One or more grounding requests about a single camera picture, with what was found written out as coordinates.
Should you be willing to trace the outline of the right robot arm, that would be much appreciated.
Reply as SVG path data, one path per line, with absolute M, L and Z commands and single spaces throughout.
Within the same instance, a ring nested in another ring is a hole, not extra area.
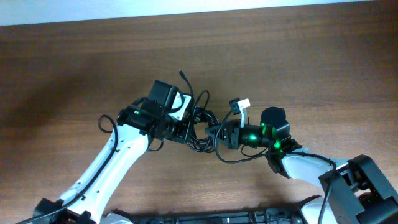
M 242 115 L 241 119 L 225 119 L 205 132 L 215 146 L 262 147 L 265 152 L 245 160 L 265 157 L 276 174 L 323 189 L 324 196 L 299 206 L 299 222 L 397 223 L 397 191 L 377 164 L 363 154 L 335 159 L 310 152 L 291 137 L 283 108 L 266 108 L 258 125 L 246 123 Z

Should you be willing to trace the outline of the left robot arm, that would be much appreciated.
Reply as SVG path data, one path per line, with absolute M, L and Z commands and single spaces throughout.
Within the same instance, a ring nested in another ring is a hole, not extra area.
M 147 97 L 122 109 L 108 142 L 83 175 L 52 202 L 42 199 L 31 223 L 99 223 L 112 194 L 153 140 L 186 143 L 190 120 L 186 112 L 193 96 L 162 81 L 155 81 Z

